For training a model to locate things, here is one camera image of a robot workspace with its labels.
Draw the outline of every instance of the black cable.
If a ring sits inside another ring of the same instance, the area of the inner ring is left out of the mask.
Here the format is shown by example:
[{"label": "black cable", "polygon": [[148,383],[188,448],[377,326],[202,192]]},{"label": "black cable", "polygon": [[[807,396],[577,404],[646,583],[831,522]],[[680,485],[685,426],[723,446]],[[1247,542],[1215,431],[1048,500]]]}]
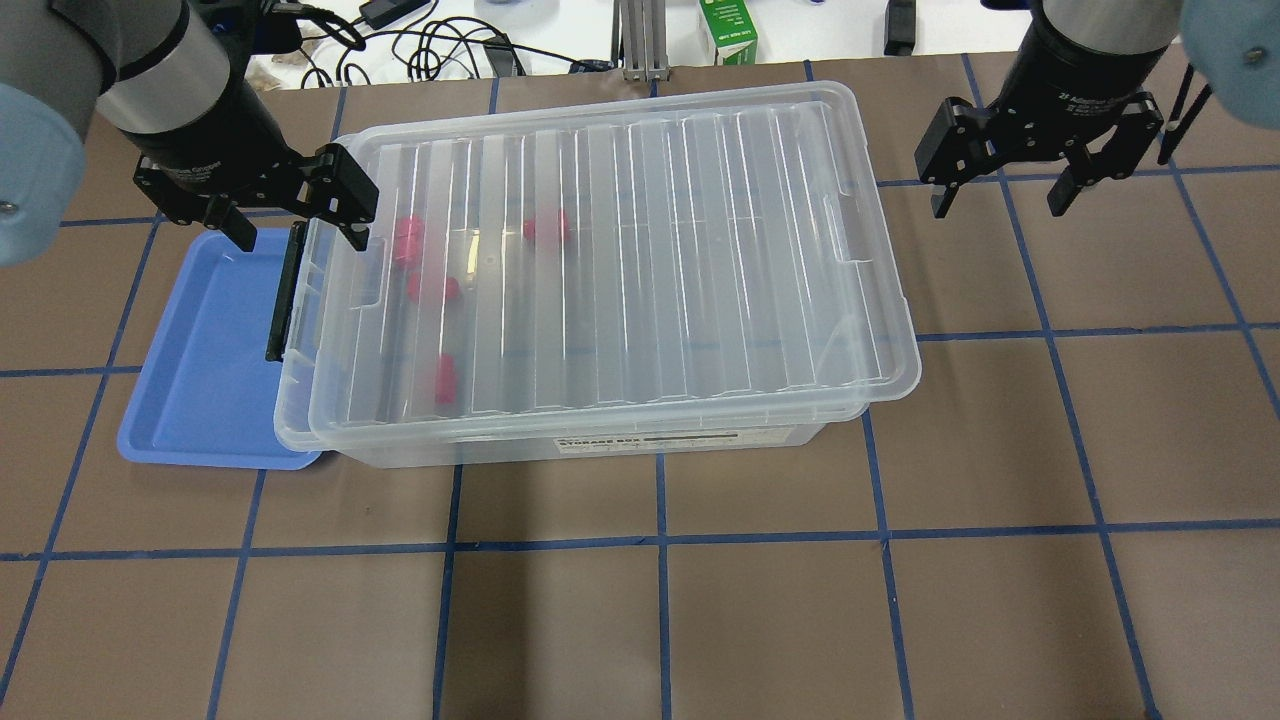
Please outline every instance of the black cable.
[{"label": "black cable", "polygon": [[547,55],[548,58],[556,58],[557,60],[564,60],[570,64],[577,64],[579,60],[570,58],[568,55],[561,55],[559,53],[552,53],[550,50],[540,50],[538,47],[530,47],[527,45],[511,44],[512,50],[524,50],[525,53],[534,53],[535,55]]},{"label": "black cable", "polygon": [[324,68],[316,64],[310,53],[303,50],[301,46],[298,47],[298,53],[302,53],[302,56],[307,59],[307,63],[311,63],[311,69],[302,74],[302,82],[298,85],[300,90],[305,90],[307,87],[307,81],[311,79],[312,74],[316,77],[316,85],[319,87],[328,87],[333,85],[333,77],[326,73]]},{"label": "black cable", "polygon": [[310,20],[323,29],[326,36],[337,40],[343,47],[349,50],[361,51],[367,47],[365,36],[356,29],[356,23],[343,19],[342,15],[333,10],[316,8],[315,5],[302,5],[300,3],[276,3],[271,5],[270,14],[292,15],[300,20]]},{"label": "black cable", "polygon": [[347,85],[356,85],[356,83],[351,82],[351,69],[352,68],[360,70],[360,74],[365,76],[365,85],[374,85],[374,81],[369,79],[369,73],[365,72],[365,68],[361,68],[356,63],[347,63],[347,67],[343,68],[342,82],[344,82]]},{"label": "black cable", "polygon": [[[347,20],[342,20],[340,18],[338,18],[342,23],[344,23],[344,26],[347,28],[349,28],[356,36],[360,37],[360,44],[362,45],[362,47],[361,46],[356,46],[356,44],[353,44],[353,42],[351,42],[351,44],[344,42],[346,38],[340,38],[340,37],[337,37],[334,35],[329,35],[328,28],[324,28],[324,26],[321,26],[321,28],[326,31],[325,36],[306,37],[306,38],[303,38],[303,41],[306,41],[306,40],[317,40],[317,38],[323,38],[323,37],[333,37],[334,40],[338,40],[343,45],[343,47],[344,47],[343,53],[342,53],[342,55],[338,59],[337,67],[334,68],[334,73],[338,77],[344,77],[344,78],[349,77],[349,72],[344,72],[346,67],[353,64],[353,63],[348,61],[348,58],[351,56],[352,53],[358,53],[358,51],[362,51],[364,49],[367,49],[367,41],[369,40],[374,40],[374,38],[378,38],[378,37],[393,37],[393,36],[396,37],[396,40],[392,41],[392,56],[394,56],[402,65],[404,65],[406,74],[407,74],[407,77],[408,77],[410,81],[435,79],[436,77],[439,77],[440,72],[443,72],[444,65],[448,64],[449,61],[462,63],[462,60],[460,60],[458,58],[454,56],[454,54],[458,51],[460,47],[462,47],[463,50],[467,51],[467,59],[471,63],[471,68],[470,68],[470,70],[467,70],[468,76],[472,77],[472,78],[480,77],[480,74],[481,74],[480,65],[479,65],[479,63],[476,60],[475,53],[472,51],[471,46],[476,45],[476,44],[485,45],[485,44],[493,42],[494,38],[489,37],[489,38],[483,38],[481,40],[481,38],[474,38],[472,36],[475,33],[485,31],[485,29],[488,29],[489,32],[492,32],[495,37],[503,37],[503,38],[506,38],[507,37],[506,33],[503,33],[500,29],[498,29],[493,24],[490,24],[490,23],[488,23],[488,22],[485,22],[485,20],[483,20],[480,18],[472,18],[472,17],[466,17],[466,15],[454,15],[454,17],[449,17],[449,18],[444,18],[444,19],[431,19],[430,15],[435,10],[435,8],[436,8],[438,4],[439,4],[439,0],[436,0],[435,3],[433,3],[431,6],[428,8],[426,13],[422,17],[415,19],[413,22],[408,23],[403,28],[381,29],[381,31],[371,32],[369,35],[360,35],[360,32],[356,31],[355,27],[353,27],[355,23],[349,23]],[[472,28],[472,29],[470,29],[470,31],[467,31],[467,32],[463,33],[457,27],[457,24],[454,24],[454,23],[474,23],[474,24],[476,24],[479,27]],[[417,26],[417,24],[421,24],[421,29],[413,29],[413,26]],[[445,29],[449,31],[449,32],[452,32],[452,35],[445,35],[443,32]],[[408,58],[401,55],[399,51],[398,51],[399,42],[402,40],[404,40],[406,37],[410,37],[410,38],[416,37],[417,38],[417,49]],[[439,40],[439,41],[443,41],[443,42],[452,41],[453,45],[452,45],[452,47],[449,47],[449,51],[447,54],[442,55],[440,53],[436,53],[434,49],[431,49],[431,41],[433,40]],[[562,60],[564,63],[570,63],[570,68],[577,67],[580,64],[579,60],[576,60],[573,58],[570,58],[568,55],[562,55],[559,53],[553,53],[550,50],[543,50],[540,47],[531,47],[529,45],[518,45],[518,44],[511,42],[509,38],[503,45],[506,45],[507,47],[511,49],[512,55],[516,59],[516,67],[521,72],[524,72],[524,65],[520,61],[520,56],[516,54],[516,50],[524,50],[526,53],[534,53],[536,55],[543,55],[543,56],[547,56],[547,58],[553,58],[553,59],[557,59],[557,60]],[[307,59],[308,59],[308,61],[311,60],[310,55],[307,55]],[[465,63],[462,63],[462,64],[463,64],[463,68],[466,69],[466,64]],[[328,78],[328,82],[333,83],[332,76],[329,76],[324,70],[320,70],[320,68],[315,64],[315,61],[311,61],[311,65],[312,65],[312,70],[308,70],[307,76],[303,76],[303,82],[306,82],[306,79],[311,74],[316,74],[319,82],[323,82],[325,78]],[[367,81],[369,79],[369,73],[365,72],[364,68],[361,68],[358,65],[356,65],[356,67],[360,70],[360,73]]]}]

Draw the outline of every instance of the white table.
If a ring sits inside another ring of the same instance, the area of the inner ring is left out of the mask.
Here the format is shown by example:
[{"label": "white table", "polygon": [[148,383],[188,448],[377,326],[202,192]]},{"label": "white table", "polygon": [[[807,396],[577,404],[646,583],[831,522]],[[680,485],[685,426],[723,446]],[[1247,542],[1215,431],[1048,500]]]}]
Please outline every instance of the white table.
[{"label": "white table", "polygon": [[[360,17],[361,0],[308,0],[344,18]],[[760,32],[758,63],[873,58],[883,51],[886,0],[748,0]],[[440,0],[433,18],[479,17],[506,32],[513,42],[552,50],[571,58],[609,58],[613,0]],[[672,65],[708,65],[710,55],[699,26],[696,0],[667,0],[667,53]],[[421,17],[421,10],[396,23],[402,27]],[[915,54],[987,53],[1014,50],[1030,22],[1027,12],[995,12],[978,0],[918,0]],[[410,45],[410,38],[401,47]],[[330,73],[342,55],[342,46],[325,41],[314,53],[317,64]],[[532,74],[561,74],[567,64],[553,58],[521,53],[521,61]],[[366,69],[375,83],[404,82],[406,72],[390,56],[390,38],[375,38],[353,60]],[[271,63],[269,68],[285,87],[297,87],[306,68]],[[466,77],[462,65],[448,63],[444,78]],[[480,60],[483,74],[492,74]]]}]

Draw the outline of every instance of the blue tape grid line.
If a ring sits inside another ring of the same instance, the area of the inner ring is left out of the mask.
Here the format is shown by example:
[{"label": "blue tape grid line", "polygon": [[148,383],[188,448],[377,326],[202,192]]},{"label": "blue tape grid line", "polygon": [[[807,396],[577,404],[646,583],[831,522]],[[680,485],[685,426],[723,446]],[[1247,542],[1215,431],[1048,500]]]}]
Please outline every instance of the blue tape grid line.
[{"label": "blue tape grid line", "polygon": [[227,656],[232,648],[232,634],[236,630],[236,611],[239,610],[241,589],[244,587],[244,569],[248,566],[248,551],[253,547],[253,528],[257,524],[257,509],[262,502],[262,488],[266,486],[266,470],[259,470],[253,480],[253,497],[248,503],[248,518],[244,520],[244,537],[241,539],[236,561],[236,579],[232,580],[232,596],[227,602],[227,621],[223,624],[223,639],[218,644],[218,662],[214,665],[214,683],[209,691],[209,708],[205,720],[218,716],[218,701],[223,694],[223,676],[227,673]]},{"label": "blue tape grid line", "polygon": [[[129,295],[124,300],[124,307],[120,310],[120,322],[115,327],[115,337],[111,338],[111,350],[106,355],[106,364],[104,368],[113,368],[115,365],[115,355],[120,350],[120,341],[124,338],[124,328],[129,323],[129,313],[133,311],[133,301],[138,296],[138,286],[142,284],[142,274],[147,268],[147,259],[151,256],[151,247],[155,245],[156,232],[160,228],[160,214],[156,213],[151,218],[151,231],[147,233],[147,242],[142,246],[142,255],[138,258],[137,269],[133,272],[133,283],[129,286]],[[109,373],[102,373],[97,382],[97,391],[93,393],[93,402],[90,405],[88,418],[84,420],[84,429],[81,432],[79,445],[76,447],[76,456],[72,460],[70,471],[67,474],[67,483],[63,486],[63,495],[58,500],[58,510],[54,512],[54,520],[49,528],[49,536],[45,539],[45,547],[41,551],[38,560],[38,566],[36,568],[36,577],[31,583],[31,592],[27,593],[27,603],[22,610],[22,619],[18,621],[18,630],[14,633],[13,646],[9,648],[9,657],[5,661],[4,675],[0,675],[0,706],[4,705],[4,698],[9,693],[9,683],[13,680],[14,667],[18,665],[18,655],[22,652],[23,641],[27,637],[27,629],[31,626],[31,616],[36,611],[36,601],[40,598],[40,588],[45,583],[45,573],[49,570],[49,561],[54,552],[54,544],[58,542],[58,533],[61,530],[63,519],[67,516],[67,506],[70,503],[72,491],[76,488],[76,478],[79,475],[81,462],[84,460],[84,452],[88,448],[88,439],[93,433],[93,423],[97,420],[97,413],[102,407],[102,397],[106,395],[106,382],[111,375]]]},{"label": "blue tape grid line", "polygon": [[1187,214],[1190,215],[1192,224],[1196,225],[1196,234],[1199,236],[1201,245],[1204,247],[1204,255],[1208,256],[1208,261],[1213,266],[1213,274],[1217,275],[1217,282],[1222,287],[1222,295],[1226,296],[1226,302],[1231,306],[1231,314],[1235,315],[1236,329],[1244,334],[1244,342],[1249,346],[1249,355],[1253,356],[1253,364],[1258,369],[1258,378],[1262,380],[1267,398],[1271,400],[1271,410],[1275,413],[1276,419],[1280,420],[1280,396],[1276,395],[1276,386],[1267,372],[1266,363],[1262,361],[1262,352],[1258,350],[1258,342],[1253,337],[1253,331],[1244,319],[1244,310],[1240,307],[1240,301],[1235,297],[1235,291],[1231,290],[1226,270],[1222,268],[1222,261],[1219,260],[1217,251],[1213,250],[1213,241],[1210,240],[1208,231],[1204,229],[1204,223],[1196,210],[1196,202],[1192,201],[1192,195],[1187,190],[1187,182],[1183,181],[1183,173],[1179,170],[1178,163],[1170,159],[1169,169],[1172,170],[1174,184],[1178,186],[1178,193],[1183,197]]},{"label": "blue tape grid line", "polygon": [[[1277,323],[1247,323],[1249,331],[1280,331]],[[1224,333],[1239,332],[1240,325],[1235,323],[1211,323],[1202,325],[1153,325],[1149,328],[1076,328],[1053,329],[1053,336],[1059,338],[1075,337],[1123,337],[1137,334],[1196,334],[1196,333]],[[1025,340],[1043,338],[1044,331],[986,331],[968,333],[918,333],[916,342],[966,342],[974,340]],[[42,378],[54,375],[134,375],[142,372],[142,365],[116,365],[111,368],[32,368],[18,370],[0,370],[0,378]]]},{"label": "blue tape grid line", "polygon": [[[964,64],[965,77],[969,81],[969,90],[973,92],[974,102],[983,105],[982,92],[978,88],[978,78],[974,76],[973,64],[969,55],[960,56]],[[1062,409],[1066,413],[1066,423],[1071,430],[1071,441],[1075,445],[1076,460],[1080,464],[1080,474],[1084,478],[1085,492],[1089,496],[1089,506],[1093,510],[1093,521],[1102,546],[1102,555],[1106,560],[1107,575],[1111,579],[1111,589],[1115,593],[1116,609],[1120,614],[1120,625],[1124,630],[1125,642],[1129,646],[1129,657],[1133,661],[1134,675],[1138,680],[1138,689],[1142,693],[1143,706],[1147,716],[1160,720],[1160,710],[1156,707],[1156,698],[1151,691],[1151,682],[1147,678],[1147,664],[1142,657],[1142,648],[1138,646],[1138,635],[1133,626],[1133,616],[1129,612],[1129,601],[1125,597],[1124,583],[1120,579],[1120,568],[1116,564],[1115,550],[1111,547],[1111,534],[1107,530],[1106,518],[1102,512],[1102,502],[1098,498],[1098,489],[1093,480],[1093,468],[1089,465],[1089,455],[1084,448],[1084,436],[1080,432],[1079,418],[1075,414],[1075,404],[1071,400],[1071,389],[1066,382],[1066,373],[1062,369],[1062,359],[1057,351],[1055,331],[1050,323],[1048,310],[1044,306],[1044,297],[1041,295],[1039,281],[1036,277],[1036,266],[1032,263],[1030,251],[1027,246],[1027,237],[1023,233],[1021,222],[1018,219],[1018,209],[1014,205],[1014,196],[1009,187],[1009,176],[1004,169],[996,173],[1000,183],[1000,192],[1005,200],[1005,209],[1009,211],[1009,222],[1012,225],[1014,240],[1018,242],[1018,252],[1027,270],[1027,282],[1030,286],[1032,297],[1036,301],[1036,314],[1039,316],[1041,331],[1044,333],[1044,345],[1048,348],[1050,363],[1053,366],[1053,375],[1057,380],[1059,393],[1062,396]]]},{"label": "blue tape grid line", "polygon": [[671,583],[667,573],[667,456],[654,457],[658,498],[658,664],[662,685],[662,720],[671,720]]},{"label": "blue tape grid line", "polygon": [[333,110],[333,128],[329,131],[329,140],[338,140],[338,132],[342,129],[342,114],[347,109],[347,86],[342,86],[338,90],[338,106]]},{"label": "blue tape grid line", "polygon": [[453,607],[453,561],[458,543],[458,507],[462,503],[462,465],[453,468],[449,495],[449,529],[444,542],[444,571],[440,577],[440,618],[435,626],[435,669],[431,678],[431,720],[440,720],[444,703],[444,660],[449,646],[449,611]]},{"label": "blue tape grid line", "polygon": [[897,605],[897,579],[893,575],[893,538],[884,509],[884,489],[881,484],[879,455],[876,452],[876,429],[870,411],[863,413],[863,439],[867,442],[867,462],[872,475],[872,498],[876,503],[876,532],[881,544],[881,564],[884,569],[884,597],[888,603],[890,634],[893,637],[893,659],[897,664],[897,684],[902,693],[902,715],[915,720],[915,700],[911,696],[911,678],[906,665],[906,642],[902,639],[902,614]]},{"label": "blue tape grid line", "polygon": [[[1183,176],[1224,176],[1234,173],[1275,173],[1280,172],[1280,165],[1208,165],[1203,168],[1180,168],[1174,169],[1174,163],[1170,161],[1169,168],[1143,168],[1133,172],[1132,177],[1135,178],[1167,178],[1179,174]],[[1010,174],[1006,182],[1043,182],[1043,181],[1056,181],[1057,173],[1027,173],[1027,174]],[[973,183],[995,183],[1001,182],[996,176],[979,176],[969,181]],[[876,187],[914,187],[923,183],[916,178],[902,178],[902,179],[887,179],[876,181]]]},{"label": "blue tape grid line", "polygon": [[[1280,530],[1280,518],[1235,518],[1221,520],[1153,520],[1139,523],[1107,523],[1111,534],[1138,533],[1196,533],[1231,530]],[[1018,538],[1046,536],[1087,536],[1098,532],[1094,523],[1084,525],[991,525],[968,528],[904,528],[890,529],[888,539],[957,539],[957,538]],[[662,547],[676,544],[765,544],[810,542],[879,542],[878,529],[820,530],[783,533],[717,533],[689,536],[621,536],[598,538],[568,538],[552,541],[497,541],[460,542],[454,552],[544,552],[549,550],[593,550],[604,547]],[[343,555],[430,555],[448,552],[447,542],[387,543],[387,544],[328,544],[253,547],[250,557],[334,557]],[[193,547],[168,550],[68,550],[55,551],[50,562],[83,562],[92,560],[174,560],[239,557],[236,547]],[[38,562],[41,552],[0,552],[0,562]]]},{"label": "blue tape grid line", "polygon": [[49,378],[59,375],[136,375],[142,365],[119,368],[46,368],[35,370],[0,370],[0,378]]}]

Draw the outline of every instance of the metal bracket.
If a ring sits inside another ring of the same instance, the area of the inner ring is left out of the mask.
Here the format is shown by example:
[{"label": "metal bracket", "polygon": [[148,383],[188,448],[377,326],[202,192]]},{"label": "metal bracket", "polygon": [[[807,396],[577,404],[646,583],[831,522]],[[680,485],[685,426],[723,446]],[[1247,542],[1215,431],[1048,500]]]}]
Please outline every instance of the metal bracket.
[{"label": "metal bracket", "polygon": [[613,0],[613,64],[632,81],[667,79],[667,0]]}]

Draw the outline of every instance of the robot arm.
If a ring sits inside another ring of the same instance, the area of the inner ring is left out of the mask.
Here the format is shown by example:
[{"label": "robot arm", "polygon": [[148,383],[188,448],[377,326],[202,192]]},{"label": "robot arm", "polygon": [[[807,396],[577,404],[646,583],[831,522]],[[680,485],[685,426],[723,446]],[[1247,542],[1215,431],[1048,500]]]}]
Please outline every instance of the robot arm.
[{"label": "robot arm", "polygon": [[52,240],[95,105],[142,151],[134,183],[170,220],[252,250],[256,231],[239,209],[282,208],[335,224],[364,250],[376,186],[340,145],[311,156],[291,149],[244,81],[275,4],[218,0],[197,13],[186,0],[6,3],[22,32],[0,42],[0,265]]},{"label": "robot arm", "polygon": [[[915,150],[937,218],[961,184],[1009,163],[1068,161],[1048,192],[1053,215],[1083,188],[1133,174],[1165,122],[1142,83],[1179,29],[1229,111],[1280,128],[1280,0],[1033,0],[1030,10],[1000,95],[986,108],[947,97]],[[1164,160],[1183,131],[1167,128]]]}]

